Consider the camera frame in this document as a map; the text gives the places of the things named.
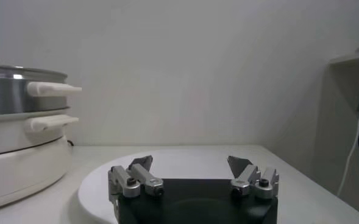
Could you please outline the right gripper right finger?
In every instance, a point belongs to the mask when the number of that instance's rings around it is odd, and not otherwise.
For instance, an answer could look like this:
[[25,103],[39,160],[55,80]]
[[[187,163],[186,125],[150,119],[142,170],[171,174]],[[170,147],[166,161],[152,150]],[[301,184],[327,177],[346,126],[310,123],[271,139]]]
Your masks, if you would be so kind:
[[228,156],[227,162],[234,179],[230,180],[232,194],[236,197],[254,195],[261,200],[276,198],[279,194],[279,174],[272,167],[261,170],[248,159]]

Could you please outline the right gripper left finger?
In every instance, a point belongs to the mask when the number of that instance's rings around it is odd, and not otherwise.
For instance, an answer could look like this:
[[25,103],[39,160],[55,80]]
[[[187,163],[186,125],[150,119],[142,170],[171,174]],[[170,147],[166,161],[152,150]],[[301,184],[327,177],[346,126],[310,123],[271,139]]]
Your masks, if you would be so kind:
[[165,193],[163,180],[150,173],[151,155],[135,158],[126,168],[108,171],[108,200],[115,210],[142,210]]

